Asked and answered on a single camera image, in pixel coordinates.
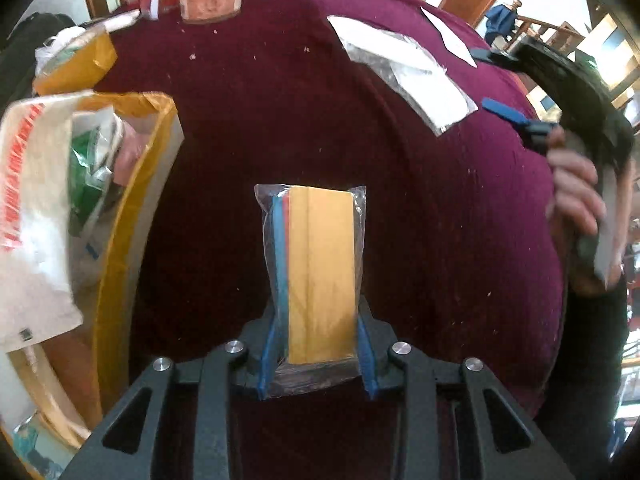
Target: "human hand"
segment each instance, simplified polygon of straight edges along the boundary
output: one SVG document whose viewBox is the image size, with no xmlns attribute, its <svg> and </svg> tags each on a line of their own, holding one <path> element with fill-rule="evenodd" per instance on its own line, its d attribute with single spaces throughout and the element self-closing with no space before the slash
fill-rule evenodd
<svg viewBox="0 0 640 480">
<path fill-rule="evenodd" d="M 572 289 L 579 296 L 596 296 L 605 291 L 602 282 L 589 270 L 579 267 L 577 262 L 567 261 L 567 257 L 574 237 L 597 234 L 597 221 L 603 219 L 607 211 L 604 201 L 593 189 L 598 181 L 595 166 L 585 156 L 565 148 L 565 141 L 565 132 L 560 126 L 554 128 L 547 139 L 549 150 L 546 160 L 553 173 L 554 196 L 547 207 L 546 216 L 556 251 L 565 265 L 569 265 Z M 616 285 L 622 272 L 620 265 L 626 245 L 635 172 L 634 160 L 630 158 L 617 179 L 616 226 L 607 280 L 609 288 Z"/>
</svg>

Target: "person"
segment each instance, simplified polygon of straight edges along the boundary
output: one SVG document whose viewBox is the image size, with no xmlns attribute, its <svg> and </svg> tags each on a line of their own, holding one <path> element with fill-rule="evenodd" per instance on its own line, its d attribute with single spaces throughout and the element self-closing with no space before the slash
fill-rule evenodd
<svg viewBox="0 0 640 480">
<path fill-rule="evenodd" d="M 486 12 L 484 40 L 490 47 L 504 50 L 507 45 L 507 37 L 515 32 L 518 8 L 521 6 L 520 0 L 514 0 L 512 4 L 496 5 Z"/>
<path fill-rule="evenodd" d="M 628 337 L 626 280 L 622 256 L 626 245 L 635 173 L 630 158 L 618 176 L 614 258 L 605 290 L 588 271 L 567 260 L 572 238 L 593 235 L 606 214 L 593 189 L 593 163 L 564 146 L 565 133 L 549 136 L 547 160 L 554 195 L 547 216 L 558 255 L 568 263 L 568 294 L 558 359 L 535 422 L 578 480 L 602 478 L 609 463 L 611 422 L 616 413 L 622 352 Z"/>
</svg>

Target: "maroon tablecloth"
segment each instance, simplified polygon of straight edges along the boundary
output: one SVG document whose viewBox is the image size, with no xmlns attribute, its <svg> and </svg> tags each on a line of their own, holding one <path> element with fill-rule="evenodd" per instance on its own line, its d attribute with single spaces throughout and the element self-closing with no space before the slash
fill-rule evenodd
<svg viewBox="0 0 640 480">
<path fill-rule="evenodd" d="M 545 160 L 482 110 L 435 137 L 368 67 L 349 60 L 326 20 L 341 14 L 409 35 L 476 103 L 487 96 L 533 114 L 510 74 L 450 54 L 420 5 L 468 46 L 486 46 L 461 20 L 418 0 L 243 0 L 225 22 L 185 25 L 172 12 L 113 35 L 118 61 L 98 90 L 171 95 L 186 137 L 146 247 L 134 373 L 152 355 L 203 356 L 260 315 L 269 285 L 255 184 L 365 185 L 362 292 L 374 316 L 431 356 L 481 358 L 535 411 L 562 305 L 544 216 L 552 189 Z M 283 406 L 255 411 L 280 410 L 282 420 Z M 367 427 L 372 416 L 361 416 L 375 412 L 362 409 L 370 411 L 352 424 L 377 436 L 380 428 Z M 307 422 L 290 412 L 297 415 L 282 427 L 298 428 L 268 452 L 280 446 L 303 469 L 328 467 L 305 454 L 306 440 L 295 435 Z M 344 466 L 362 472 L 349 457 Z"/>
</svg>

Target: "clear plastic bag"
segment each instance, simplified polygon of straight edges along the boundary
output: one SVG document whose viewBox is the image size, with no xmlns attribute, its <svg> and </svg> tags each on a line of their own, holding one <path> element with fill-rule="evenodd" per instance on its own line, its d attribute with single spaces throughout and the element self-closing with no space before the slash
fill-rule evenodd
<svg viewBox="0 0 640 480">
<path fill-rule="evenodd" d="M 327 19 L 349 58 L 368 65 L 436 136 L 478 110 L 447 76 L 446 69 L 414 38 L 342 16 Z"/>
<path fill-rule="evenodd" d="M 268 387 L 268 396 L 305 393 L 357 377 L 356 318 L 362 281 L 366 188 L 336 192 L 285 184 L 258 185 L 255 196 L 263 211 L 264 258 L 276 311 L 275 339 L 280 346 L 278 368 Z M 347 196 L 351 212 L 346 210 Z M 302 230 L 298 228 L 297 216 L 302 214 L 298 211 L 306 211 L 308 215 L 304 219 L 308 223 Z M 352 232 L 344 228 L 350 214 L 353 215 Z M 345 249 L 346 240 L 351 239 L 353 253 L 341 251 Z M 307 244 L 302 247 L 302 263 L 300 243 Z M 304 290 L 300 292 L 298 270 L 305 264 Z M 346 276 L 345 269 L 351 266 L 353 275 Z M 327 295 L 328 290 L 332 290 L 333 295 Z M 310 330 L 306 325 L 300 326 L 301 309 Z M 302 355 L 298 351 L 301 340 L 309 349 Z"/>
<path fill-rule="evenodd" d="M 149 139 L 108 106 L 73 114 L 69 163 L 72 290 L 98 283 L 118 202 Z"/>
</svg>

